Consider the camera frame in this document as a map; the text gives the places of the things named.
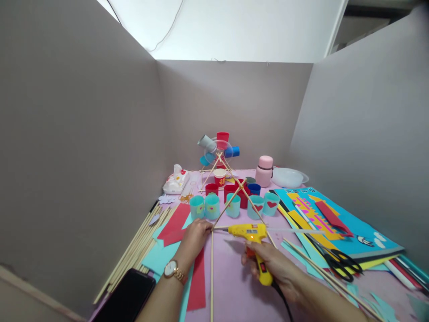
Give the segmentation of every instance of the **glue gun power cord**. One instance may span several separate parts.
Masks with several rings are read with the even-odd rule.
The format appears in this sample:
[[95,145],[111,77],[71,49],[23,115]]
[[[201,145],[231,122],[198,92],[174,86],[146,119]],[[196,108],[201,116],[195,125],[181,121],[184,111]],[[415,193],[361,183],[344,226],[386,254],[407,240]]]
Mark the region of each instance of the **glue gun power cord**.
[[271,284],[271,286],[274,287],[274,289],[277,291],[277,293],[280,295],[280,297],[282,298],[283,302],[285,303],[285,306],[287,308],[287,313],[289,314],[290,322],[294,322],[294,318],[292,317],[292,313],[290,312],[289,305],[287,304],[286,298],[283,295],[283,292],[280,289],[280,286],[277,284],[277,282],[275,280],[273,281],[273,283]]

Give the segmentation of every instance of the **hand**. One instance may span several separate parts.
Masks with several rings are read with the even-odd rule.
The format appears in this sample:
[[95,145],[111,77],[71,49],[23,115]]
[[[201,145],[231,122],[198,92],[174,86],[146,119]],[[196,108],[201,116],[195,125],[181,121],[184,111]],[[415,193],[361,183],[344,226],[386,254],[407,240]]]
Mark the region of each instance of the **hand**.
[[[285,298],[291,302],[300,301],[299,282],[306,278],[303,271],[271,244],[246,241],[246,246],[258,253],[265,261],[268,271],[280,286]],[[259,268],[255,256],[247,258],[244,253],[241,256],[241,264],[244,266],[247,263],[250,263],[252,275],[259,280]]]
[[188,272],[195,258],[203,248],[207,236],[211,233],[213,224],[203,219],[195,219],[186,228],[185,235],[173,259],[177,260],[179,267]]

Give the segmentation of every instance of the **pink bottle cap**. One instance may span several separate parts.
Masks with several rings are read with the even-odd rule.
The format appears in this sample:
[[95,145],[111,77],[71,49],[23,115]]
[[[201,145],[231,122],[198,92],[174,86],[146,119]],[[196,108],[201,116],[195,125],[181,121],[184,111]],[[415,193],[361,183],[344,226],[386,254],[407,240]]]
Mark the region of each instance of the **pink bottle cap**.
[[269,156],[261,156],[259,158],[258,166],[265,169],[271,169],[273,167],[273,158]]

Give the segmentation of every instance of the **pink water bottle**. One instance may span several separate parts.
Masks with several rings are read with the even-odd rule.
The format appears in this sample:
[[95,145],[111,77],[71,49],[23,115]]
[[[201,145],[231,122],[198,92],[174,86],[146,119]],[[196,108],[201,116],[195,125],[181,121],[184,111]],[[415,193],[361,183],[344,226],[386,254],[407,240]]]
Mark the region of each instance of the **pink water bottle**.
[[269,156],[261,156],[259,158],[258,167],[256,168],[256,183],[261,187],[268,187],[273,177],[273,158]]

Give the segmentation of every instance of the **white bowl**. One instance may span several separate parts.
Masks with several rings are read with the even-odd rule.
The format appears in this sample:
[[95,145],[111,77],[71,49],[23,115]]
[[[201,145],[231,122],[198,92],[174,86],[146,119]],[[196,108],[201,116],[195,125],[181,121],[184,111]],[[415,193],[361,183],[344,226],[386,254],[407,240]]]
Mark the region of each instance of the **white bowl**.
[[274,168],[271,180],[282,188],[298,188],[301,184],[308,182],[309,178],[298,170]]

